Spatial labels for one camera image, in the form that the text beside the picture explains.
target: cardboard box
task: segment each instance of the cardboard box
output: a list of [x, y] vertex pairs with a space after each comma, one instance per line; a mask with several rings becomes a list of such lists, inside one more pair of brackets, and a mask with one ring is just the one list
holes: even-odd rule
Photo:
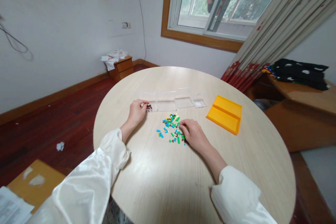
[[[27, 203], [35, 206], [32, 210], [33, 214], [51, 195], [53, 189], [65, 179], [65, 176], [38, 159], [35, 160], [30, 167], [33, 170], [28, 174], [25, 180], [23, 179], [25, 171], [23, 171], [7, 187], [16, 193], [16, 195], [23, 198]], [[29, 182], [39, 174], [45, 178], [45, 182], [41, 186], [29, 185]]]

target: window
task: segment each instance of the window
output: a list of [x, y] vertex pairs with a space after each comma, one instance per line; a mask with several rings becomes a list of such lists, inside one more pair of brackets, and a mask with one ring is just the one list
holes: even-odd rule
[[161, 35], [237, 52], [270, 1], [164, 0]]

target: clear plastic container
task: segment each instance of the clear plastic container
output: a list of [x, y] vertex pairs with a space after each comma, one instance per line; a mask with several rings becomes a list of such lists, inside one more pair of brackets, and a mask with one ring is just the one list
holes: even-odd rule
[[178, 109], [183, 109], [186, 107], [192, 107], [193, 102], [191, 100], [191, 95], [193, 89], [191, 87], [179, 88], [175, 95], [175, 105]]
[[205, 92], [197, 92], [191, 96], [192, 103], [195, 108], [206, 107], [207, 101], [205, 99], [206, 93]]
[[156, 98], [156, 92], [143, 92], [136, 94], [137, 99], [143, 99], [149, 101], [152, 109], [147, 109], [148, 112], [156, 112], [158, 110], [158, 101]]
[[176, 91], [157, 92], [156, 94], [158, 111], [176, 111]]

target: round table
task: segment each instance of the round table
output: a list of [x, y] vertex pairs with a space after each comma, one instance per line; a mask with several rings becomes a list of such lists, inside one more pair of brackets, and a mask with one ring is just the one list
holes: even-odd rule
[[[105, 96], [94, 122], [94, 149], [106, 133], [127, 119], [137, 92], [176, 91], [192, 87], [206, 92], [208, 106], [182, 108], [181, 119], [194, 119], [225, 161], [242, 171], [261, 190], [260, 202], [277, 221], [289, 223], [296, 186], [287, 148], [266, 115], [249, 98], [209, 74], [182, 67], [162, 66], [135, 72], [119, 81]], [[206, 119], [221, 95], [243, 106], [238, 135]], [[162, 120], [171, 112], [149, 112], [131, 134], [129, 162], [120, 171], [111, 195], [122, 211], [141, 223], [221, 223], [210, 199], [214, 179], [204, 161], [188, 145], [159, 138]]]

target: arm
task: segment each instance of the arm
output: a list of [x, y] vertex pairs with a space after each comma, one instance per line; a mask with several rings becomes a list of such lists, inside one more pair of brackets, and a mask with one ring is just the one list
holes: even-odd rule
[[196, 121], [183, 120], [180, 128], [210, 166], [217, 184], [212, 187], [211, 199], [224, 223], [276, 223], [259, 202], [260, 189], [242, 172], [227, 165]]
[[201, 126], [194, 120], [187, 119], [180, 123], [180, 127], [184, 132], [186, 140], [190, 145], [204, 157], [210, 166], [211, 172], [218, 184], [220, 172], [227, 166], [219, 152], [210, 144], [205, 136]]
[[118, 172], [129, 159], [125, 143], [143, 119], [145, 100], [134, 101], [127, 121], [107, 133], [100, 147], [52, 192], [28, 223], [101, 223]]

